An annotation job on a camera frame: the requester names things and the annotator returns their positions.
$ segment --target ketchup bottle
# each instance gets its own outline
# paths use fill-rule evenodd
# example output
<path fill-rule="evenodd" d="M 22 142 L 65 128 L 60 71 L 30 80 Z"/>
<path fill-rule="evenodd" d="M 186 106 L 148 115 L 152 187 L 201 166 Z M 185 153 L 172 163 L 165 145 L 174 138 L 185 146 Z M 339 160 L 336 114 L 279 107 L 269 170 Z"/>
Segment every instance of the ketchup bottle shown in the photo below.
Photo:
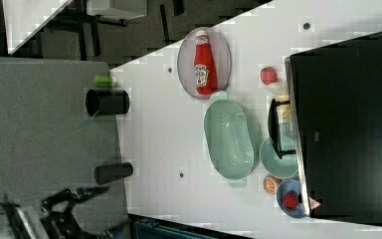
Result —
<path fill-rule="evenodd" d="M 194 78 L 197 92 L 201 95 L 211 95 L 217 91 L 217 77 L 207 32 L 198 31 L 196 42 Z"/>

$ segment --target gray table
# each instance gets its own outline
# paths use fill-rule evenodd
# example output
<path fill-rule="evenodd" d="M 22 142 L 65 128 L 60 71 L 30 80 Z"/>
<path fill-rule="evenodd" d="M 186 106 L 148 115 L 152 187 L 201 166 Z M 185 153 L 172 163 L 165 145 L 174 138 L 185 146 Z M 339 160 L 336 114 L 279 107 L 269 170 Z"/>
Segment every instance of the gray table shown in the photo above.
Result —
<path fill-rule="evenodd" d="M 94 167 L 119 161 L 115 117 L 90 121 L 85 94 L 105 63 L 0 59 L 0 201 L 39 211 L 64 188 L 95 186 Z M 123 181 L 75 210 L 97 232 L 124 218 Z M 0 215 L 0 230 L 6 218 Z"/>

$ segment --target pink plate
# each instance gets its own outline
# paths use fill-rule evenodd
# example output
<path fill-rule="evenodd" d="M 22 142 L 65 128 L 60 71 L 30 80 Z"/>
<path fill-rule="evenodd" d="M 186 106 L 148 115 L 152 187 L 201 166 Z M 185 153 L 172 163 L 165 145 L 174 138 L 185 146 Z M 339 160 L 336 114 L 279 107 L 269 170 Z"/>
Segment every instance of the pink plate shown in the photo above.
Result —
<path fill-rule="evenodd" d="M 182 42 L 178 54 L 178 75 L 182 87 L 191 97 L 207 100 L 210 96 L 200 95 L 196 90 L 194 80 L 195 34 L 199 30 L 205 30 L 209 35 L 213 60 L 216 66 L 217 91 L 223 91 L 228 86 L 229 75 L 231 73 L 231 52 L 222 34 L 210 28 L 197 28 L 190 32 Z"/>

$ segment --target logo sticker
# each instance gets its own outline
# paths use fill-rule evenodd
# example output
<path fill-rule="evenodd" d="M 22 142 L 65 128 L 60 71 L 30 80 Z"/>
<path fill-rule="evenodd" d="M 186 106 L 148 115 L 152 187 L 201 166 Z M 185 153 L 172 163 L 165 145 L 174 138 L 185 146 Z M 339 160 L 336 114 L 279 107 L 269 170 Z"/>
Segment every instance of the logo sticker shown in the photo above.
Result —
<path fill-rule="evenodd" d="M 201 64 L 195 66 L 194 78 L 195 78 L 197 87 L 206 86 L 208 77 L 209 77 L 209 71 L 207 70 L 206 66 Z"/>
<path fill-rule="evenodd" d="M 321 203 L 319 203 L 319 202 L 317 202 L 314 199 L 309 197 L 309 205 L 310 205 L 311 210 L 314 210 L 315 208 L 321 206 Z"/>

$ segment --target black cup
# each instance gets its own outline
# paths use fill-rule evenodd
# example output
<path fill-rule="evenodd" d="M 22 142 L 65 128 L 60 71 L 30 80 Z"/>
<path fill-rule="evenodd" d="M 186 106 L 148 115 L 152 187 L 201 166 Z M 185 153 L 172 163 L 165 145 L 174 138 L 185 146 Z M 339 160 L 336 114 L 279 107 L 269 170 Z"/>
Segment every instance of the black cup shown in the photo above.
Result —
<path fill-rule="evenodd" d="M 89 115 L 125 115 L 129 110 L 129 96 L 126 91 L 115 89 L 91 89 L 86 95 Z"/>
<path fill-rule="evenodd" d="M 103 185 L 132 175 L 133 168 L 130 162 L 116 163 L 95 168 L 95 182 Z"/>

